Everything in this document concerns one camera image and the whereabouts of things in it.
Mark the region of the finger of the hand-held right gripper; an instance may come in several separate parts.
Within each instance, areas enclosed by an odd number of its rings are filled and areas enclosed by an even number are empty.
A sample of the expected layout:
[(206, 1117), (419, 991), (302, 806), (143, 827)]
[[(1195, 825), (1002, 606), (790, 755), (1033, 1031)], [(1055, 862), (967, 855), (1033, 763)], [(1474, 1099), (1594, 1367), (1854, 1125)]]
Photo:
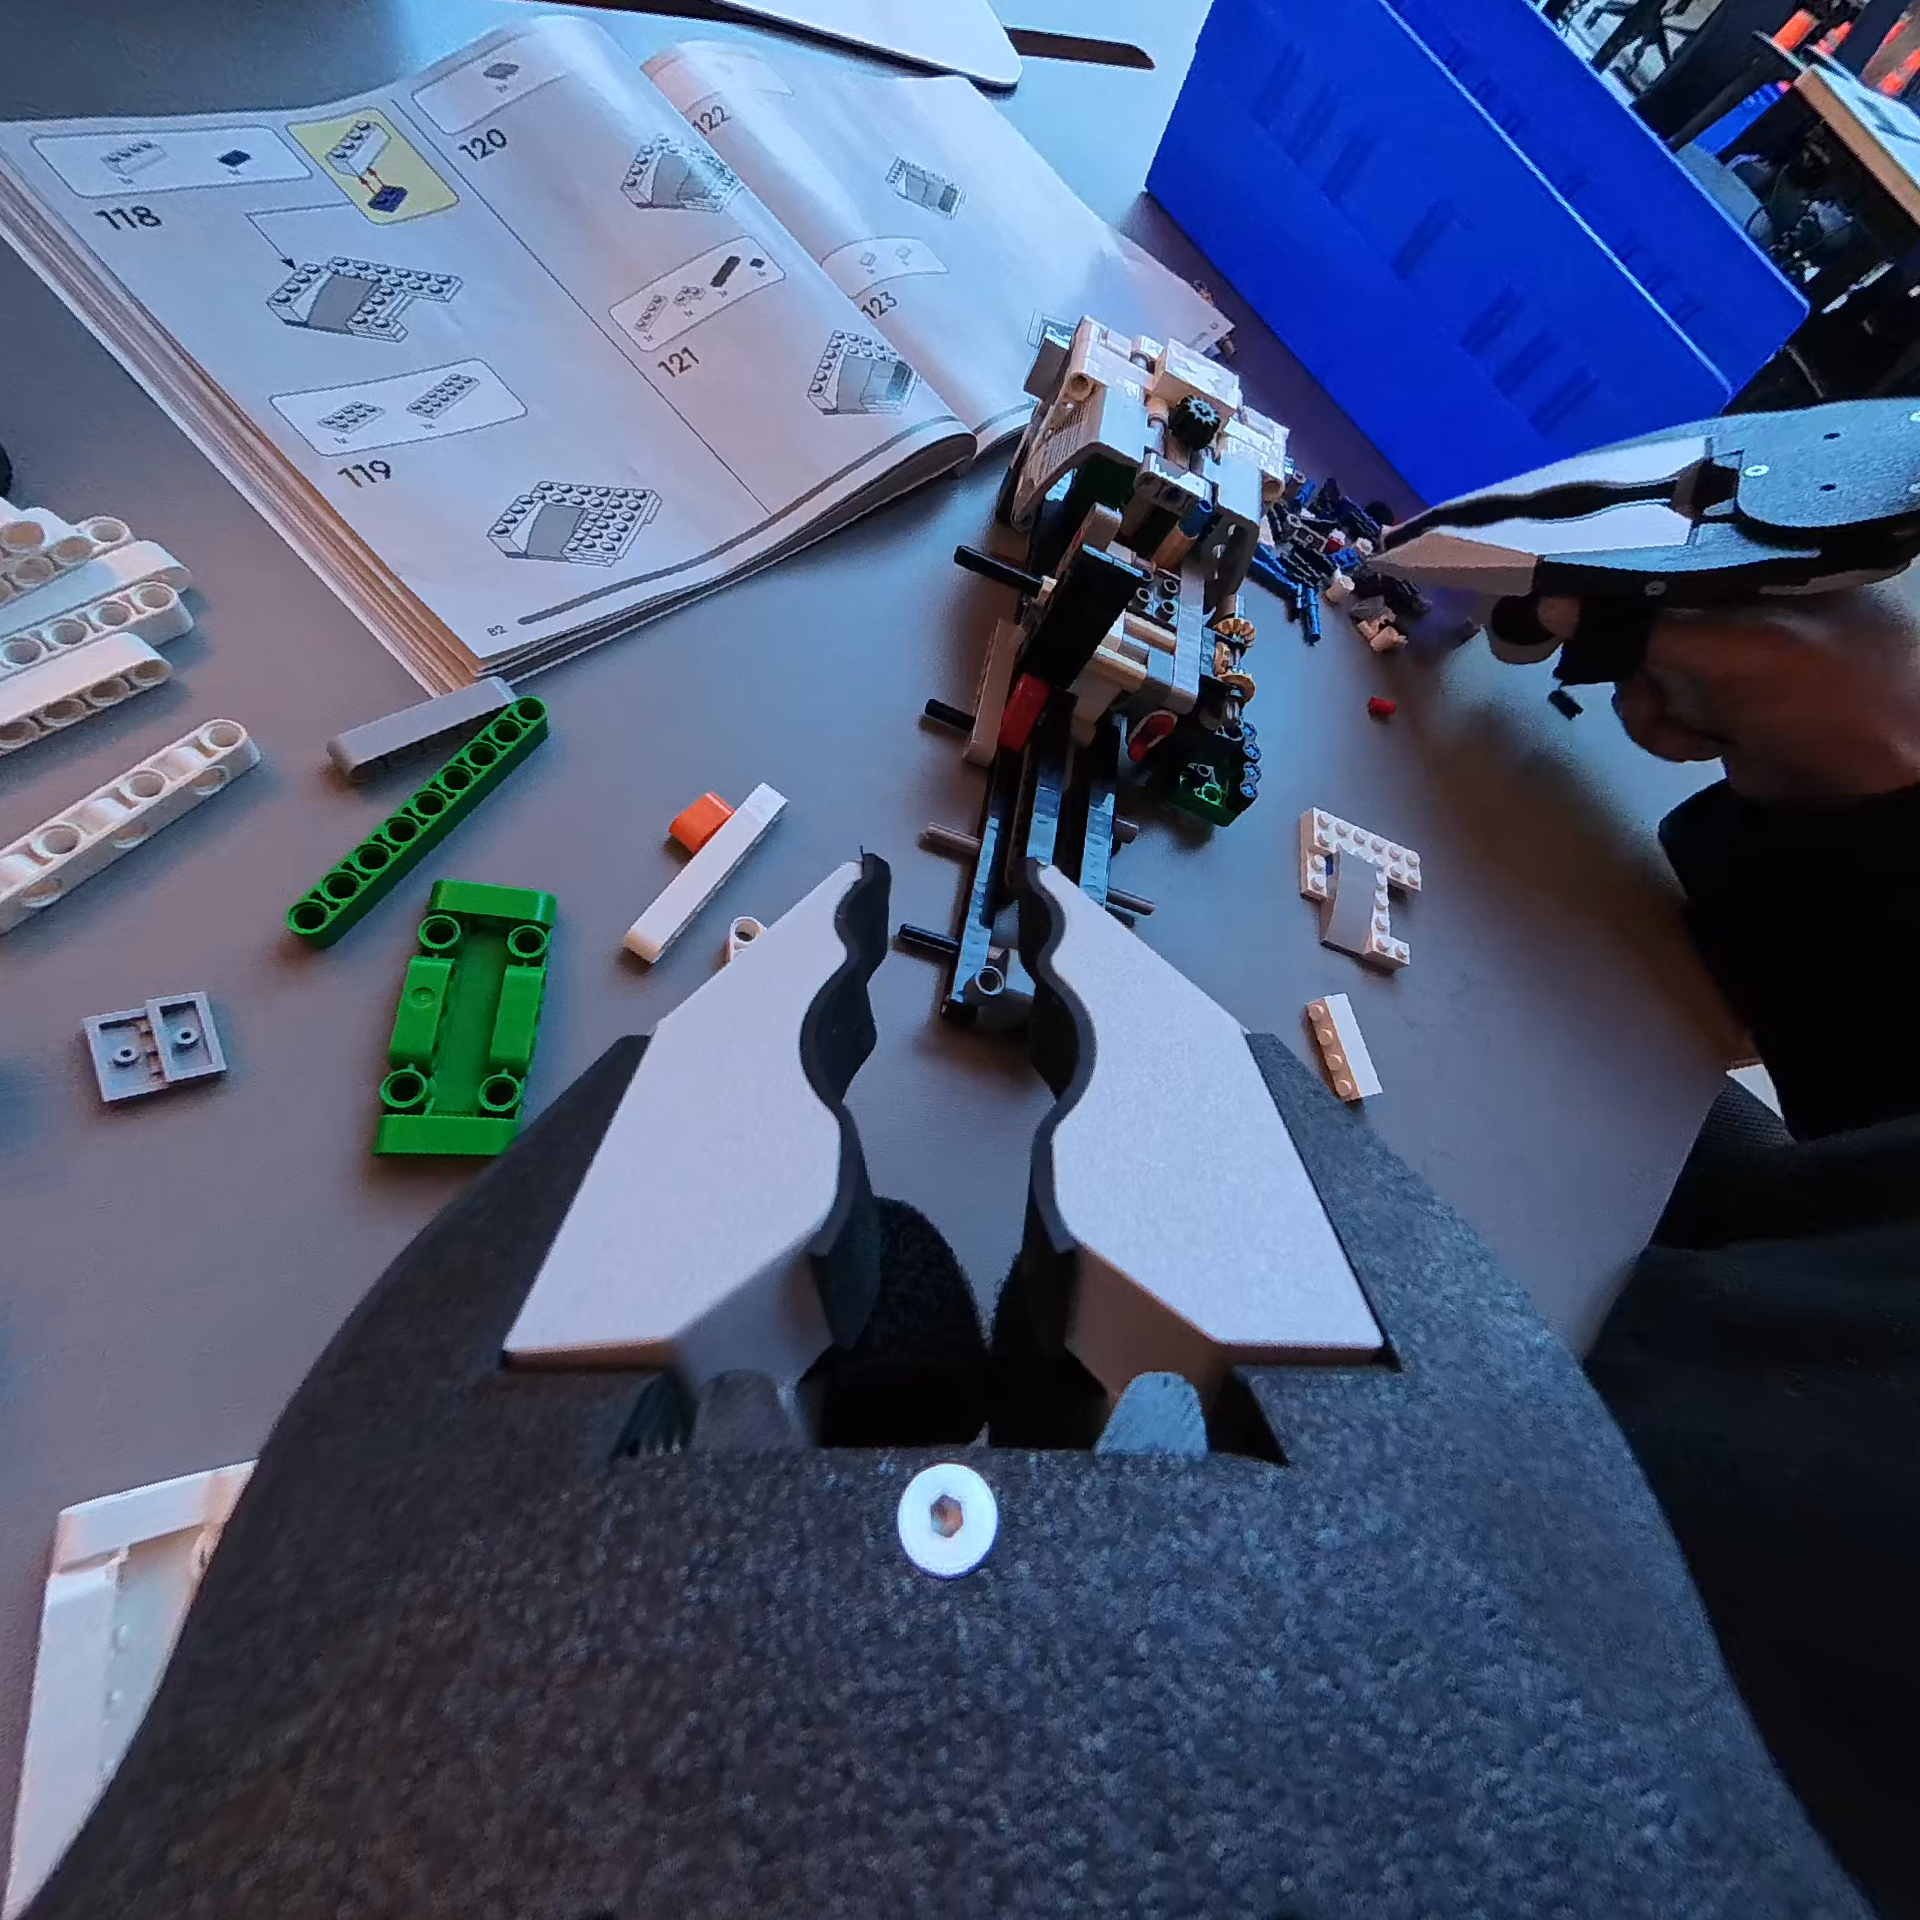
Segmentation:
[(1687, 545), (1703, 521), (1663, 498), (1626, 500), (1571, 519), (1528, 514), (1532, 498), (1454, 498), (1407, 521), (1374, 554), (1374, 571), (1423, 590), (1497, 598), (1528, 593), (1538, 559)]
[(1687, 423), (1649, 438), (1594, 447), (1481, 486), (1396, 521), (1401, 530), (1487, 530), (1508, 521), (1574, 523), (1602, 514), (1652, 517), (1664, 530), (1698, 526), (1737, 481), (1712, 481), (1720, 457), (1739, 457), (1744, 430)]

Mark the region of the person's black clothing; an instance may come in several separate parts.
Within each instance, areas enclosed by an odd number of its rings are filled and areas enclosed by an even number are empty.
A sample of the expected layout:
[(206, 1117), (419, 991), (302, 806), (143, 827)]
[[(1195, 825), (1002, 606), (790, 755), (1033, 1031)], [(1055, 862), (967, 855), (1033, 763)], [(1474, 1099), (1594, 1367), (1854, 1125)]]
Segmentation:
[(1809, 1143), (1728, 1081), (1587, 1358), (1793, 1789), (1918, 1907), (1915, 1117)]

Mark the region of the white lego plate assembly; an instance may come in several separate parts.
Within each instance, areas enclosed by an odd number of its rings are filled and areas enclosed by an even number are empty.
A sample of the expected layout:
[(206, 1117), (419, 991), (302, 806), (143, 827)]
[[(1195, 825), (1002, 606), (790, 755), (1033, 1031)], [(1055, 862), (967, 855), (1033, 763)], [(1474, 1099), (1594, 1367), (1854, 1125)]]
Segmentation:
[(1320, 943), (1399, 971), (1408, 943), (1391, 921), (1395, 892), (1419, 893), (1423, 857), (1392, 839), (1310, 806), (1299, 820), (1300, 895), (1320, 909)]

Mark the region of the person's right forearm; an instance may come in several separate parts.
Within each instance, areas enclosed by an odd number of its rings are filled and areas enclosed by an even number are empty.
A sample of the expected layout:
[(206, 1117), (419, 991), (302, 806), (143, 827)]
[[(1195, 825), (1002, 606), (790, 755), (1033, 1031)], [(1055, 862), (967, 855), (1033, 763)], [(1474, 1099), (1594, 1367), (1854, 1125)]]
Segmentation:
[(1706, 970), (1802, 1138), (1918, 1114), (1918, 789), (1817, 806), (1728, 781), (1659, 827)]

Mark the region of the lego truck model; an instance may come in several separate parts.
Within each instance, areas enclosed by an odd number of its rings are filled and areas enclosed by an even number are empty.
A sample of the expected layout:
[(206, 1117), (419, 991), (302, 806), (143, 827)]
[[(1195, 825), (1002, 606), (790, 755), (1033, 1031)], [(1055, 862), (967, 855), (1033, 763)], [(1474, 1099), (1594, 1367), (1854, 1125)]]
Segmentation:
[(987, 777), (977, 827), (923, 833), (967, 865), (967, 892), (954, 932), (896, 934), (947, 959), (943, 1018), (979, 1033), (1023, 1026), (1031, 1006), (1018, 926), (1028, 859), (1135, 921), (1150, 903), (1114, 886), (1135, 833), (1124, 796), (1203, 827), (1258, 803), (1258, 628), (1241, 587), (1289, 481), (1286, 427), (1183, 342), (1098, 318), (1050, 324), (1025, 388), (1036, 412), (995, 508), (1026, 538), (1025, 558), (954, 556), (1012, 587), (1015, 611), (992, 634), (974, 709), (929, 705)]

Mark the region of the open lego instruction booklet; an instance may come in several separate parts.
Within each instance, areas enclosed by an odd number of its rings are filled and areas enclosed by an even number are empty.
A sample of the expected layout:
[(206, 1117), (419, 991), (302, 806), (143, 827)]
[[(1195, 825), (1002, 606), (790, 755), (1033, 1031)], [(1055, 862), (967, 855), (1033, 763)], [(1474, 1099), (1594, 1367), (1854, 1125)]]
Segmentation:
[(960, 77), (534, 15), (304, 110), (6, 123), (6, 235), (420, 683), (519, 675), (1227, 318)]

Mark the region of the person's right hand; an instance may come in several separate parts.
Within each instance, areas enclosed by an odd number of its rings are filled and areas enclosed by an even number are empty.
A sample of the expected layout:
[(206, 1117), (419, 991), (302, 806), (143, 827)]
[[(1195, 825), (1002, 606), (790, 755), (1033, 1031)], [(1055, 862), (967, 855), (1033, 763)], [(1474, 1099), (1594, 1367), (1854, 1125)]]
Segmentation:
[(1623, 732), (1722, 762), (1756, 803), (1827, 804), (1918, 781), (1918, 623), (1882, 587), (1664, 615), (1616, 683)]

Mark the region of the white flat board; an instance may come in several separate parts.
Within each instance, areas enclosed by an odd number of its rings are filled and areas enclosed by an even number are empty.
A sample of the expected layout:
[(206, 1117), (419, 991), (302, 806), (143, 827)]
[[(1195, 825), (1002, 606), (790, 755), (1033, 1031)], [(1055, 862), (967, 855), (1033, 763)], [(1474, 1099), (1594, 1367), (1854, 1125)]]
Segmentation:
[(723, 3), (723, 9), (992, 89), (1025, 61), (990, 3)]

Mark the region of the grey lego beam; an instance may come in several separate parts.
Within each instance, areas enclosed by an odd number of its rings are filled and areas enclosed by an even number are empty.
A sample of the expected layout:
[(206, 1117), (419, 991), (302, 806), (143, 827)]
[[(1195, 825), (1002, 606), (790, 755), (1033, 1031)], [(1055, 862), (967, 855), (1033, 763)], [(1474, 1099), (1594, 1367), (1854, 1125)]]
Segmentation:
[(514, 706), (506, 678), (481, 678), (337, 734), (328, 743), (334, 773), (351, 785), (371, 785), (412, 762), (449, 757), (479, 729)]

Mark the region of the white lego brick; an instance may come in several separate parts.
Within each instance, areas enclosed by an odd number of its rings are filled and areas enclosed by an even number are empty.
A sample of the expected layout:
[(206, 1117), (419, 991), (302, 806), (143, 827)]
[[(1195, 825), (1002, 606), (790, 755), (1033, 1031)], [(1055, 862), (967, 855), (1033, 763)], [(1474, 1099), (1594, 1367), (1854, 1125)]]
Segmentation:
[(1344, 1101), (1379, 1098), (1384, 1083), (1348, 994), (1310, 998), (1303, 1019), (1330, 1090)]

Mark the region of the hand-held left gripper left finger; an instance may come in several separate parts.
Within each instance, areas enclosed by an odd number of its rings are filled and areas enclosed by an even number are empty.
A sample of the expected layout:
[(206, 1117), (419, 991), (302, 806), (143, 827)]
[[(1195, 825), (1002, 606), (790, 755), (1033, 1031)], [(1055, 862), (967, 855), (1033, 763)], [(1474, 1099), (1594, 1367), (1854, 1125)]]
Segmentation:
[(529, 1367), (766, 1375), (786, 1411), (880, 1294), (849, 1085), (892, 874), (833, 871), (648, 1039), (506, 1342)]

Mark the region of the green lego panel plate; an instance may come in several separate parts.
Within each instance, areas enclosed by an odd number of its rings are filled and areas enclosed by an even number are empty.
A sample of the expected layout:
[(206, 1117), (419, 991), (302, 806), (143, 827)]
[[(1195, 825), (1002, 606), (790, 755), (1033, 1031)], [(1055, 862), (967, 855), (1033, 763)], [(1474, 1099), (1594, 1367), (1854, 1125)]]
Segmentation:
[(377, 1156), (492, 1158), (518, 1138), (559, 913), (536, 889), (434, 884), (377, 1090)]

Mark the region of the green lego beam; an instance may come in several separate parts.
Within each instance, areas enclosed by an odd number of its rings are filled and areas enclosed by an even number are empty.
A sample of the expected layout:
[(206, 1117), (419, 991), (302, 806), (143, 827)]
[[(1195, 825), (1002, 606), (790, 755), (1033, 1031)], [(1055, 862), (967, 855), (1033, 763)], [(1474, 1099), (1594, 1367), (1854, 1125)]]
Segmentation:
[(431, 851), (479, 812), (545, 738), (547, 706), (538, 698), (518, 700), (492, 718), (288, 908), (288, 932), (312, 949), (330, 949), (343, 939)]

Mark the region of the pile of small lego pieces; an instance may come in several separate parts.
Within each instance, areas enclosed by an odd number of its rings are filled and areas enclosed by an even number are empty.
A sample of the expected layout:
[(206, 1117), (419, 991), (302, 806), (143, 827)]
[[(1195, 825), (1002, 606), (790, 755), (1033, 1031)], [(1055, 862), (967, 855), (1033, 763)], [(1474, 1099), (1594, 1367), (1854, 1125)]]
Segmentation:
[(1289, 470), (1280, 500), (1265, 508), (1251, 575), (1286, 603), (1307, 645), (1323, 638), (1327, 611), (1347, 618), (1377, 654), (1395, 654), (1415, 638), (1434, 645), (1479, 638), (1479, 615), (1382, 570), (1384, 514), (1384, 500), (1364, 508), (1332, 478), (1315, 483)]

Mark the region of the long white lego beam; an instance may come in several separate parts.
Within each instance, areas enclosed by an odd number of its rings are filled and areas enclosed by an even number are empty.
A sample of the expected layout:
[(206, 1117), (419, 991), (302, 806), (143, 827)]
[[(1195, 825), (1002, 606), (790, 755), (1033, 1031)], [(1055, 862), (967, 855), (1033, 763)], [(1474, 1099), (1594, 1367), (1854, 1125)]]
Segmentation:
[(681, 938), (713, 893), (729, 881), (739, 865), (755, 852), (764, 835), (777, 823), (786, 806), (786, 798), (768, 785), (758, 785), (755, 790), (737, 806), (734, 819), (721, 830), (712, 843), (692, 857), (686, 857), (676, 876), (663, 892), (639, 915), (622, 938), (625, 953), (646, 964), (658, 957)]

